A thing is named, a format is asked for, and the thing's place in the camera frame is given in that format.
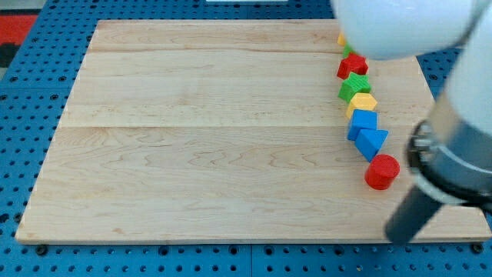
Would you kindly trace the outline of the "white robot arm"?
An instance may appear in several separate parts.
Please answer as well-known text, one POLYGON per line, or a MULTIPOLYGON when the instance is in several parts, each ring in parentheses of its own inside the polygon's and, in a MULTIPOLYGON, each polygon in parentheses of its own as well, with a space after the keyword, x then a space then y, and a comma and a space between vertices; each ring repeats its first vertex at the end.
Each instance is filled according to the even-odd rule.
POLYGON ((447 205, 491 210, 491 3, 334 1, 348 44, 373 60, 460 46, 434 107, 412 134, 415 188, 447 205))

